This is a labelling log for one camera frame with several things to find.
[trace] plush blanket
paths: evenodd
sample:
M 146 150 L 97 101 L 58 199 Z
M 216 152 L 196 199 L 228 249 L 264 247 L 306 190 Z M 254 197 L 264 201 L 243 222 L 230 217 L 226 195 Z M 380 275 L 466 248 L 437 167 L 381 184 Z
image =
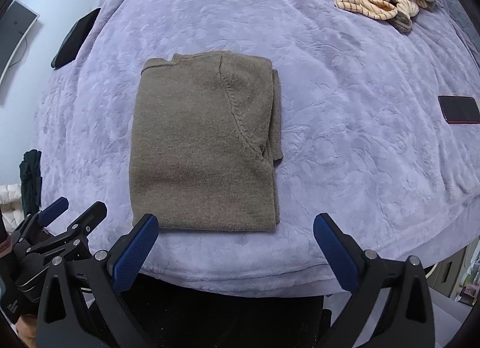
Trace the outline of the plush blanket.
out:
M 54 234 L 96 200 L 109 213 L 89 236 L 91 250 L 108 249 L 131 229 L 140 71 L 174 53 L 222 49 L 272 60 L 281 81 L 280 224 L 274 233 L 162 230 L 146 273 L 239 295 L 286 295 L 313 283 L 316 294 L 328 294 L 338 287 L 312 234 L 318 213 L 328 212 L 363 248 L 397 258 L 454 225 L 480 195 L 478 126 L 448 125 L 437 99 L 478 98 L 479 69 L 442 8 L 422 10 L 405 36 L 332 0 L 99 5 L 76 60 L 53 72 L 36 117 L 42 202 L 70 201 L 49 227 Z M 479 234 L 456 230 L 450 241 L 460 249 Z M 442 247 L 418 254 L 425 264 L 449 255 Z

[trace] red phone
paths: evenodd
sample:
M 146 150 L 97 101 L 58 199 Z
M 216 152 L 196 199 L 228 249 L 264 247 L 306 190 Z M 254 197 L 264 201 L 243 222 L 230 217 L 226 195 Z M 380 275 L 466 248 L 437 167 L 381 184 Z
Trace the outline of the red phone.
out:
M 439 96 L 438 101 L 440 102 L 440 108 L 447 123 L 480 123 L 480 111 L 473 97 Z

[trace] sweater seam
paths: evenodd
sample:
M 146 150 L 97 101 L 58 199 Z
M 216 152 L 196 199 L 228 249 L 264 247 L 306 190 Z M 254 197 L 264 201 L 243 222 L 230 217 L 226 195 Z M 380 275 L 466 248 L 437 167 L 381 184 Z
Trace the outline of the sweater seam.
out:
M 230 84 L 228 83 L 227 79 L 225 78 L 225 76 L 222 74 L 222 61 L 223 61 L 223 55 L 220 55 L 220 63 L 218 65 L 218 75 L 220 76 L 220 82 L 222 83 L 224 89 L 225 89 L 225 93 L 226 93 L 226 96 L 229 100 L 229 103 L 230 103 L 230 112 L 233 116 L 233 119 L 235 121 L 235 125 L 237 126 L 236 129 L 240 135 L 240 139 L 242 140 L 243 144 L 247 145 L 251 152 L 255 155 L 255 157 L 262 157 L 261 155 L 258 154 L 258 152 L 255 150 L 255 148 L 253 147 L 253 145 L 251 144 L 251 142 L 249 141 L 248 139 L 248 136 L 247 136 L 247 131 L 245 129 L 245 127 L 243 126 L 243 123 L 242 123 L 242 119 L 239 115 L 239 111 L 238 111 L 238 108 L 237 108 L 237 104 L 235 102 L 235 97 L 233 95 L 233 92 L 232 92 L 232 89 L 231 89 L 231 86 Z

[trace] phone case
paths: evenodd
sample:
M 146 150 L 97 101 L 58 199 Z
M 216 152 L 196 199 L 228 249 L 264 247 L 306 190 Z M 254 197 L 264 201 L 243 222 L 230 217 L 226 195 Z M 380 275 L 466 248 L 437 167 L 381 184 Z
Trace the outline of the phone case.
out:
M 440 98 L 441 97 L 451 97 L 450 95 L 440 95 L 438 97 L 438 100 L 439 100 L 439 103 L 440 103 L 440 109 L 442 110 L 442 115 L 443 115 L 443 118 L 445 119 L 445 121 L 449 124 L 449 125 L 478 125 L 480 124 L 480 121 L 458 121 L 458 120 L 448 120 L 445 116 L 445 112 L 443 111 L 443 107 L 442 107 L 442 102 L 440 102 Z M 456 96 L 456 97 L 461 97 L 461 98 L 464 98 L 464 99 L 473 99 L 473 97 L 471 96 Z

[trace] dark green cloth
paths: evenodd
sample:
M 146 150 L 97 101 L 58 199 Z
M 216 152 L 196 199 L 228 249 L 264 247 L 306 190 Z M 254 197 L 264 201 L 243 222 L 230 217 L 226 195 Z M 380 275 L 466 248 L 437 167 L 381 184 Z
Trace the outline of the dark green cloth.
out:
M 42 176 L 40 176 L 40 157 L 42 152 L 30 150 L 23 155 L 20 164 L 20 180 L 22 182 L 22 208 L 25 216 L 40 210 Z

